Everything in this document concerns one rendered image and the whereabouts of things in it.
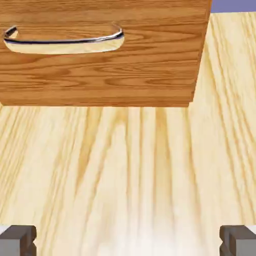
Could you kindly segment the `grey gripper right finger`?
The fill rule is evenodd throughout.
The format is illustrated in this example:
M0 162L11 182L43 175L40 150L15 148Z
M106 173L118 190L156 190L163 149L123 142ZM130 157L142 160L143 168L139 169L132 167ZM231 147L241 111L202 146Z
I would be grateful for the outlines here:
M219 256L256 256L256 225L222 225Z

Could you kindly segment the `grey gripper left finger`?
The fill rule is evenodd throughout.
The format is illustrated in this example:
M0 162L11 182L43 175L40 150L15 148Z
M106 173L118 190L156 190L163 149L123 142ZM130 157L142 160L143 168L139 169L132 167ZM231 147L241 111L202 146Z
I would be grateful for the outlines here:
M0 256L37 256L34 225L1 225Z

